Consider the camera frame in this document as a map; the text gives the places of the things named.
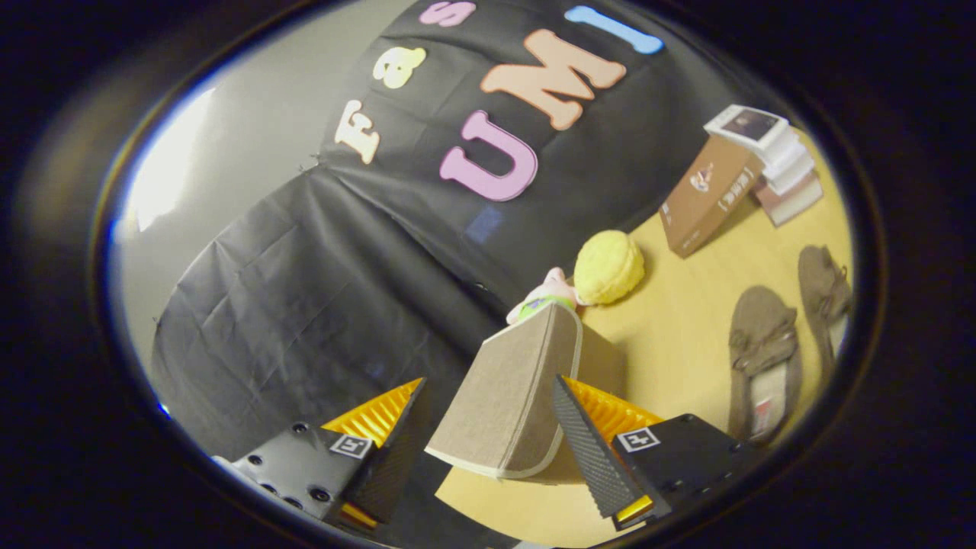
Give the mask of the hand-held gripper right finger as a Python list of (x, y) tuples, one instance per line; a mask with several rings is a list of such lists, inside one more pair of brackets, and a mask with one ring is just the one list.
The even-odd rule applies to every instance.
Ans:
[(555, 378), (552, 403), (599, 514), (617, 531), (711, 496), (761, 456), (697, 415), (662, 420), (566, 376)]

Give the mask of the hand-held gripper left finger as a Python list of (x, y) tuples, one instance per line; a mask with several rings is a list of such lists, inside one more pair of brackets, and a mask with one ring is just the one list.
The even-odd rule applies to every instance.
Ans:
[(376, 531), (393, 518), (429, 420), (428, 380), (387, 390), (320, 426), (297, 421), (217, 465), (264, 496), (339, 527)]

